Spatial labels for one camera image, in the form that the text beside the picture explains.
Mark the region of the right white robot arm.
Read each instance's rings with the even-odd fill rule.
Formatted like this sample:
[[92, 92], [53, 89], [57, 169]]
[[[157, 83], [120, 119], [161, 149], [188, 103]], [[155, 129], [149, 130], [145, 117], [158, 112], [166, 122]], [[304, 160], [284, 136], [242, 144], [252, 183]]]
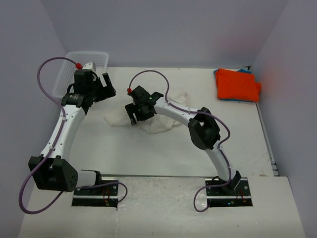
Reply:
[[216, 168], [221, 182], [221, 190], [232, 195], [239, 188], [240, 173], [232, 167], [230, 160], [222, 150], [220, 142], [220, 128], [216, 118], [203, 107], [200, 110], [187, 108], [173, 103], [159, 92], [150, 94], [143, 87], [127, 89], [127, 94], [133, 99], [125, 106], [131, 124], [146, 121], [155, 115], [166, 116], [185, 125], [190, 134], [192, 143], [205, 151]]

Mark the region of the white t shirt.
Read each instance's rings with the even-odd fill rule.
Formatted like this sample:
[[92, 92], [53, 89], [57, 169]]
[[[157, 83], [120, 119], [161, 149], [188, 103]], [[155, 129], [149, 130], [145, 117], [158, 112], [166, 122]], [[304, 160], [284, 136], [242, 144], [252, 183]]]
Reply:
[[[172, 90], [168, 93], [168, 99], [184, 106], [189, 106], [189, 95], [183, 90]], [[125, 105], [128, 104], [128, 100], [121, 100], [118, 106], [113, 109], [107, 109], [104, 114], [104, 119], [110, 126], [132, 126], [130, 118], [125, 110]], [[142, 129], [148, 134], [158, 134], [171, 130], [172, 128], [179, 126], [181, 123], [162, 115], [155, 115], [154, 117], [137, 122], [134, 127]]]

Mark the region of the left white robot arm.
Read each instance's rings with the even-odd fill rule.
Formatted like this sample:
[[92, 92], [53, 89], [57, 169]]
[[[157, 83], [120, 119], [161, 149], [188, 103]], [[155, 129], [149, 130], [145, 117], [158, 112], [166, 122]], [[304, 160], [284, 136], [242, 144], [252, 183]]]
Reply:
[[116, 95], [108, 73], [98, 77], [89, 69], [78, 69], [74, 83], [68, 86], [59, 106], [60, 117], [49, 142], [39, 156], [32, 156], [28, 166], [38, 189], [72, 192], [85, 187], [92, 195], [102, 191], [103, 182], [96, 170], [79, 170], [69, 162], [77, 130], [96, 102]]

